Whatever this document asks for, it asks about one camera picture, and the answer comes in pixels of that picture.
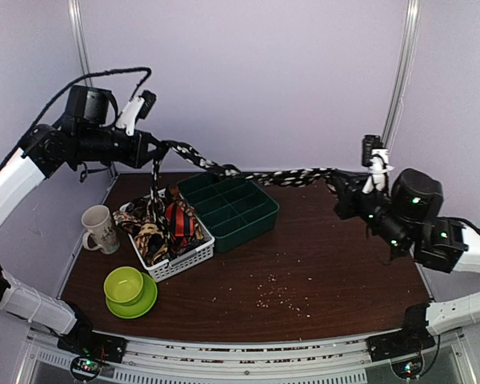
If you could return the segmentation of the black white floral tie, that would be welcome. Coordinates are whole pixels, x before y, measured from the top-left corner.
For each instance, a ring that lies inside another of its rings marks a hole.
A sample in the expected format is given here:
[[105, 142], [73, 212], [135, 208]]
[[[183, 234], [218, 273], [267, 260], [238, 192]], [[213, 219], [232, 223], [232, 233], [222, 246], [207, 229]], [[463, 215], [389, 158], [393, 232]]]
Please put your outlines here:
[[[189, 163], [213, 174], [219, 178], [233, 179], [242, 178], [255, 181], [263, 186], [302, 187], [308, 186], [319, 179], [331, 184], [333, 177], [338, 175], [336, 168], [304, 168], [293, 170], [278, 170], [269, 173], [241, 172], [234, 165], [220, 166], [216, 162], [204, 158], [195, 148], [185, 142], [168, 141], [171, 150]], [[151, 171], [150, 194], [156, 192], [158, 187], [159, 166], [163, 158], [153, 158]]]

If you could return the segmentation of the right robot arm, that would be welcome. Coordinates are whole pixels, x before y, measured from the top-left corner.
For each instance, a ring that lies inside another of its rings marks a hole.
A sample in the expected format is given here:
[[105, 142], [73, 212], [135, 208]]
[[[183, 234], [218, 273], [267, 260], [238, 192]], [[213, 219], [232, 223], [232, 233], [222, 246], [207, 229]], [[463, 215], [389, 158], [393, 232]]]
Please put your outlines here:
[[[367, 232], [390, 246], [390, 256], [411, 255], [425, 268], [480, 274], [480, 229], [464, 218], [441, 216], [442, 185], [421, 171], [407, 168], [390, 191], [368, 190], [371, 174], [337, 171], [328, 181], [341, 219], [359, 217]], [[425, 337], [480, 322], [480, 291], [445, 302], [406, 309], [394, 346], [412, 352]]]

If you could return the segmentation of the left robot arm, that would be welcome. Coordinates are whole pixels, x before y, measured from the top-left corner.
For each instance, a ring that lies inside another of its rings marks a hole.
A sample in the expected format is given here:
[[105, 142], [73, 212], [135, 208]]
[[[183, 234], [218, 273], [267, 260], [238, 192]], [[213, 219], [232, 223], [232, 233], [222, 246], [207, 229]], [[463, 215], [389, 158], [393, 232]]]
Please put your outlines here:
[[[168, 151], [152, 134], [136, 130], [149, 114], [156, 96], [136, 86], [123, 109], [109, 90], [82, 81], [118, 74], [143, 73], [138, 66], [84, 74], [57, 92], [0, 163], [0, 227], [19, 203], [63, 164], [72, 170], [88, 162], [114, 162], [140, 169]], [[44, 326], [71, 349], [91, 355], [99, 347], [91, 320], [73, 303], [52, 298], [17, 280], [0, 264], [0, 310]]]

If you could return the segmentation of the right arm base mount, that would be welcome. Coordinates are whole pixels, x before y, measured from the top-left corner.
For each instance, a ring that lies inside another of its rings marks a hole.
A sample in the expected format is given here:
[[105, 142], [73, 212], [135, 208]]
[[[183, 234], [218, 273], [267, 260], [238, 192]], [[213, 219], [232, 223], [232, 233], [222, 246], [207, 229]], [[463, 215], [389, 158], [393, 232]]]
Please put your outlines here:
[[419, 354], [436, 345], [435, 338], [425, 333], [409, 333], [398, 330], [371, 336], [366, 340], [372, 362]]

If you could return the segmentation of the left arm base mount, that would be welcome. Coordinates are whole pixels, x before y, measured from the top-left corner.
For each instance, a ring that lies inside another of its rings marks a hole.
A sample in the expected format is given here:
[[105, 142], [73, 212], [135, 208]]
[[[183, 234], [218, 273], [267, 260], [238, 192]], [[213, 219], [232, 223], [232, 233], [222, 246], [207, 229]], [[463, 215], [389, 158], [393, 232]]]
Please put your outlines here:
[[87, 344], [69, 335], [59, 336], [57, 348], [100, 362], [121, 363], [126, 345], [125, 338], [93, 332]]

